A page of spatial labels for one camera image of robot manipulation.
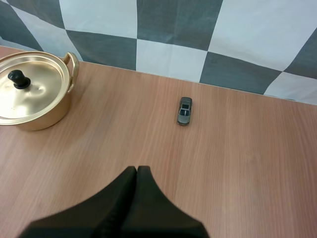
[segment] car windshield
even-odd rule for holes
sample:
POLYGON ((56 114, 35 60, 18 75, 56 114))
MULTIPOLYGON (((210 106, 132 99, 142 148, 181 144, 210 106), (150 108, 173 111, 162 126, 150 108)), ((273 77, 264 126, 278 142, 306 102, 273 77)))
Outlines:
POLYGON ((180 112, 179 112, 179 114, 181 115, 181 116, 189 116, 189 110, 180 110, 180 112))

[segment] gray square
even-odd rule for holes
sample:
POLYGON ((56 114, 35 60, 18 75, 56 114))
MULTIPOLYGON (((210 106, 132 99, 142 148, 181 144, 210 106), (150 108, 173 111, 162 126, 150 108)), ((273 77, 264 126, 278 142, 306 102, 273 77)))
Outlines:
POLYGON ((84 61, 135 70, 137 39, 69 30, 67 34, 84 61))
POLYGON ((222 0, 137 0, 138 39, 208 50, 222 0))
POLYGON ((22 11, 37 16, 59 28, 64 28, 59 0, 7 0, 8 3, 22 11))
POLYGON ((43 50, 12 7, 2 1, 0 1, 0 36, 6 41, 38 51, 43 50))
POLYGON ((317 79, 317 29, 306 41, 293 62, 284 71, 317 79))
POLYGON ((201 83, 264 94, 281 71, 208 52, 201 83))

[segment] gold pot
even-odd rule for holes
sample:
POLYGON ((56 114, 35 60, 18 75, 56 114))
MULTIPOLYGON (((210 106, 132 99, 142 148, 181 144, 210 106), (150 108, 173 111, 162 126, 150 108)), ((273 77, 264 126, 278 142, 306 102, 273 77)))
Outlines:
POLYGON ((33 51, 0 59, 0 125, 41 130, 60 121, 70 109, 78 69, 73 53, 64 60, 33 51))

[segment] checkered backdrop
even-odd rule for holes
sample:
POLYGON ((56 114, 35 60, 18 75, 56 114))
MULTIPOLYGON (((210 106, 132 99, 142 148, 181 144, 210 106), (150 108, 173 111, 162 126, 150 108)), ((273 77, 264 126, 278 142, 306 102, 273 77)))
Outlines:
POLYGON ((0 0, 0 45, 317 105, 316 0, 0 0))

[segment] table surface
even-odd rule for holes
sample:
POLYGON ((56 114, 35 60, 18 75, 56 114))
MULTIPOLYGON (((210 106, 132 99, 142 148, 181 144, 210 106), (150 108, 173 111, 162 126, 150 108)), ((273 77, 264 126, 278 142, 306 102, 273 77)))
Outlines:
POLYGON ((317 237, 316 106, 86 62, 72 99, 48 129, 0 126, 0 238, 131 165, 151 166, 213 238, 317 237), (186 127, 176 123, 183 96, 193 99, 186 127))

